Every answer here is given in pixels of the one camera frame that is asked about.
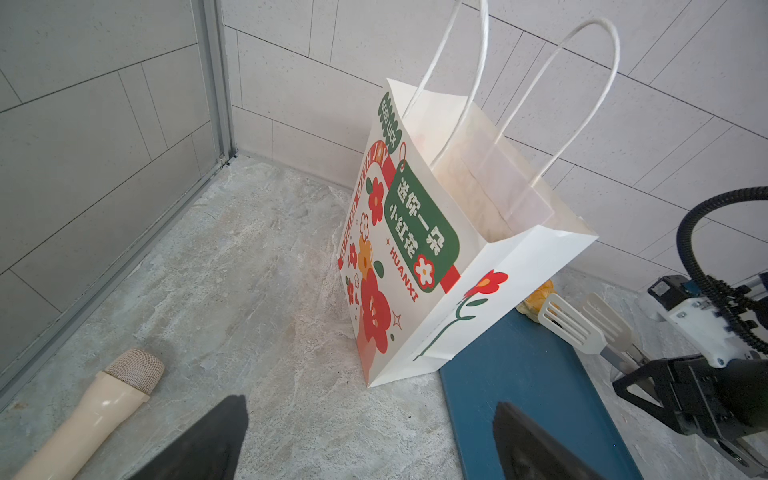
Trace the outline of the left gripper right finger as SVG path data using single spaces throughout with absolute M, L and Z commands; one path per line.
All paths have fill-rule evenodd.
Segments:
M 523 411 L 499 402 L 493 436 L 506 479 L 599 479 L 589 467 Z

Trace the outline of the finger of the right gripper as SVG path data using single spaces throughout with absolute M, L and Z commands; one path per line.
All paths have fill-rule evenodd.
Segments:
M 614 392 L 675 432 L 681 431 L 681 407 L 674 391 L 670 362 L 653 360 L 615 380 Z

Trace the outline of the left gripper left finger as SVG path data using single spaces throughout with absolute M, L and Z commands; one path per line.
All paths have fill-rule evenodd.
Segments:
M 248 424 L 245 396 L 227 396 L 131 479 L 233 479 Z

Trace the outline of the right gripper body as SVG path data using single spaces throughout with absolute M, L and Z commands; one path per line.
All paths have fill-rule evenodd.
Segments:
M 674 431 L 734 440 L 767 430 L 765 360 L 735 359 L 714 368 L 702 356 L 689 356 L 664 364 L 662 421 Z

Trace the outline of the white slotted tongs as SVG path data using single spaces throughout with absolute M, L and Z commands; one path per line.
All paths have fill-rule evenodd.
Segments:
M 590 293 L 578 308 L 553 293 L 537 319 L 576 350 L 600 355 L 622 374 L 632 373 L 650 361 L 630 324 L 595 293 Z

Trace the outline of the round flower bread top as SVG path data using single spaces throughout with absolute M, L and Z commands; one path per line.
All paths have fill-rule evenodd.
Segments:
M 555 293 L 553 281 L 547 280 L 518 304 L 515 309 L 531 321 L 538 323 L 538 314 L 547 300 L 547 297 L 553 293 Z

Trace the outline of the white paper gift bag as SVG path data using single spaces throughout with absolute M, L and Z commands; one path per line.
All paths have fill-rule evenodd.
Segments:
M 596 240 L 506 128 L 385 83 L 338 259 L 368 387 L 439 370 Z

